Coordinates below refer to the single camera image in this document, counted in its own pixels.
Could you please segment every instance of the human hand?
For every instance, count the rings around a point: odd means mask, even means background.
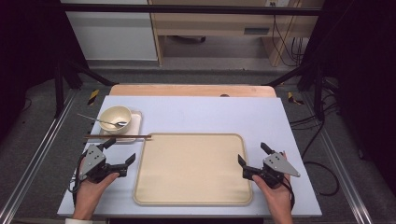
[[[77,192],[76,207],[72,218],[90,220],[103,192],[119,175],[119,173],[113,173],[99,183],[92,183],[88,179],[82,181]]]
[[[290,175],[285,174],[285,178],[290,182]],[[258,175],[254,175],[253,180],[264,194],[274,222],[276,224],[292,223],[290,191],[283,185],[277,189],[271,189]]]

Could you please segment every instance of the white table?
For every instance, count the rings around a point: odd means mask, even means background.
[[[183,97],[107,96],[101,111],[113,105],[126,105],[143,114],[140,134],[148,133],[238,133],[245,141],[247,164],[262,167],[267,157],[260,149],[265,142],[276,151],[285,151],[301,174],[292,177],[296,197],[294,217],[321,216],[315,192],[304,168],[283,105],[278,98],[262,97]],[[97,123],[92,134],[99,133]],[[134,182],[143,140],[116,144],[106,151],[110,164],[124,163],[136,153],[136,162],[126,177],[118,178],[104,193],[95,214],[104,217],[269,217],[267,204],[253,183],[253,199],[246,206],[141,206],[134,201]],[[71,216],[72,195],[67,192],[58,214]]]

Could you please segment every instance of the sleeve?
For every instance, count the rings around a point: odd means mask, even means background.
[[[90,220],[77,220],[73,218],[67,218],[64,224],[92,224]]]

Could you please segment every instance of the spoon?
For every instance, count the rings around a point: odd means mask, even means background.
[[[85,115],[82,115],[82,114],[79,114],[78,113],[78,115],[80,115],[80,116],[82,116],[82,117],[84,117],[84,118],[86,118],[86,119],[93,119],[93,120],[96,120],[96,121],[99,121],[99,122],[102,122],[102,123],[108,123],[108,124],[112,124],[112,125],[114,125],[114,126],[119,126],[119,127],[123,127],[123,126],[125,126],[128,122],[125,122],[125,121],[120,121],[120,122],[116,122],[116,123],[111,123],[111,122],[108,122],[108,121],[104,121],[104,120],[101,120],[101,119],[94,119],[94,118],[90,118],[90,117],[87,117],[87,116],[85,116]]]

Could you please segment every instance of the white cabinet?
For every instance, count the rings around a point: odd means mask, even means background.
[[[138,4],[146,0],[61,0],[76,4]],[[66,12],[87,61],[157,61],[148,13]]]

